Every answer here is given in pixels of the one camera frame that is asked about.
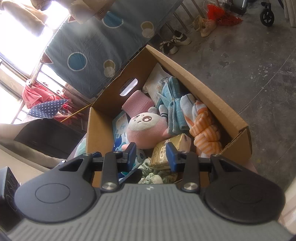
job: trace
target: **plush toy eye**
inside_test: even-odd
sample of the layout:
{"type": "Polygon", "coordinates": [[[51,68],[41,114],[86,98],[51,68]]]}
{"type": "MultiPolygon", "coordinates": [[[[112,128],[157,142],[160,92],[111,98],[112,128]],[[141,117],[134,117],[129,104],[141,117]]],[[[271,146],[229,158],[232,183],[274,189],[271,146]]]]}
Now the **plush toy eye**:
{"type": "Polygon", "coordinates": [[[152,120],[152,117],[151,117],[151,116],[145,116],[145,117],[143,117],[142,120],[143,120],[144,122],[149,122],[149,121],[152,120]]]}

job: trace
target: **black and white sneaker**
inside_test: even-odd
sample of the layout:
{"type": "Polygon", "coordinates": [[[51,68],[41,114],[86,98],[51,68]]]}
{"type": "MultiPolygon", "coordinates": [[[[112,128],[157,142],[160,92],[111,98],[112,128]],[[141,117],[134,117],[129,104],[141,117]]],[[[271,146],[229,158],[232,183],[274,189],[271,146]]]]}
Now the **black and white sneaker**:
{"type": "Polygon", "coordinates": [[[179,46],[179,45],[188,45],[191,43],[191,39],[187,37],[185,34],[175,30],[174,36],[171,40],[171,42],[174,43],[174,45],[179,46]]]}
{"type": "Polygon", "coordinates": [[[159,48],[162,49],[164,54],[174,54],[178,51],[178,48],[171,41],[163,41],[159,48]]]}

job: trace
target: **beige shoe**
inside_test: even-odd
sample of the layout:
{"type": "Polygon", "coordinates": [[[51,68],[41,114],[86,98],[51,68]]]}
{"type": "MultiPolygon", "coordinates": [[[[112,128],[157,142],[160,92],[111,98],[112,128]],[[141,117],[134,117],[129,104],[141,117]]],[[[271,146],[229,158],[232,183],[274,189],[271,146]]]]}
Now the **beige shoe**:
{"type": "Polygon", "coordinates": [[[207,20],[202,24],[202,29],[200,30],[200,35],[202,37],[209,36],[209,34],[217,27],[215,20],[207,20]]]}
{"type": "Polygon", "coordinates": [[[193,21],[193,27],[196,31],[200,31],[202,37],[206,37],[217,27],[217,24],[215,20],[208,20],[199,15],[193,21]]]}

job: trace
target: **blue circle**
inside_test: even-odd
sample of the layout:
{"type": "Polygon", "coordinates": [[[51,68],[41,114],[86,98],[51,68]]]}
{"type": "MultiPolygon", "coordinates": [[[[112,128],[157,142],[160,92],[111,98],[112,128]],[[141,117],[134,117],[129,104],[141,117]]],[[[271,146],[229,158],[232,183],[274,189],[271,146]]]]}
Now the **blue circle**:
{"type": "Polygon", "coordinates": [[[83,53],[75,52],[68,57],[68,67],[73,71],[80,71],[86,67],[87,58],[83,53]]]}
{"type": "Polygon", "coordinates": [[[107,12],[105,17],[103,18],[103,24],[109,28],[118,28],[123,24],[123,19],[117,17],[112,12],[107,12]]]}

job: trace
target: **pink plush toy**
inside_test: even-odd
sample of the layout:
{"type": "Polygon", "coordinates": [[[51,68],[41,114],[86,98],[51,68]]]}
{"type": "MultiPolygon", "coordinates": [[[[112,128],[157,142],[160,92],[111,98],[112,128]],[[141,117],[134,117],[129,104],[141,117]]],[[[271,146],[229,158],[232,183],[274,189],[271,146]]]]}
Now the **pink plush toy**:
{"type": "Polygon", "coordinates": [[[155,107],[148,111],[131,118],[126,131],[128,141],[135,142],[138,149],[154,148],[157,143],[171,137],[168,133],[166,114],[161,111],[159,116],[155,107]]]}

